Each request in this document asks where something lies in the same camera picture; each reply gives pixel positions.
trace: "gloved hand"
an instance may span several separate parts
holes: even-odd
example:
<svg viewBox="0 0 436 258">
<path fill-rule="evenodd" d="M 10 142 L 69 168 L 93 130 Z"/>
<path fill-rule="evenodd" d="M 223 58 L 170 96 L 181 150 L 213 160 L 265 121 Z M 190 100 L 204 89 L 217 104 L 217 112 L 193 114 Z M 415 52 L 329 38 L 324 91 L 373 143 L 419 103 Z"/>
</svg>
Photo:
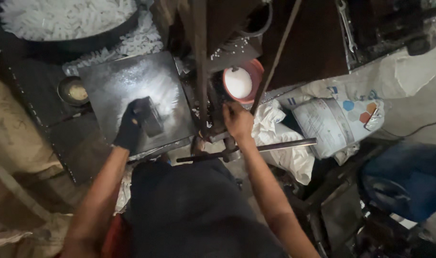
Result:
<svg viewBox="0 0 436 258">
<path fill-rule="evenodd" d="M 138 145 L 140 139 L 141 123 L 139 123 L 141 114 L 135 114 L 134 108 L 137 106 L 141 99 L 136 99 L 127 105 L 127 109 L 121 119 L 118 134 L 114 139 L 115 146 L 122 147 L 133 153 Z"/>
</svg>

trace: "spanner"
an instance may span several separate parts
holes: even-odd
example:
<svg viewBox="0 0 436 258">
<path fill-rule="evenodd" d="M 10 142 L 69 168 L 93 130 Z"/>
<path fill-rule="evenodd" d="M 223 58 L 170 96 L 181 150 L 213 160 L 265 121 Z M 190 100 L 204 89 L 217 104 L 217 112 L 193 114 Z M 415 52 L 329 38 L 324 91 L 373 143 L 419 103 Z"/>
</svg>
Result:
<svg viewBox="0 0 436 258">
<path fill-rule="evenodd" d="M 347 32 L 347 38 L 349 39 L 349 49 L 350 51 L 352 51 L 352 53 L 354 53 L 355 52 L 354 48 L 356 49 L 357 46 L 353 41 L 353 36 L 352 36 L 352 32 L 350 31 L 349 21 L 347 20 L 347 15 L 345 14 L 345 9 L 347 8 L 347 4 L 344 2 L 344 0 L 340 0 L 340 4 L 338 4 L 338 8 L 342 16 L 342 20 L 344 21 L 345 31 Z"/>
</svg>

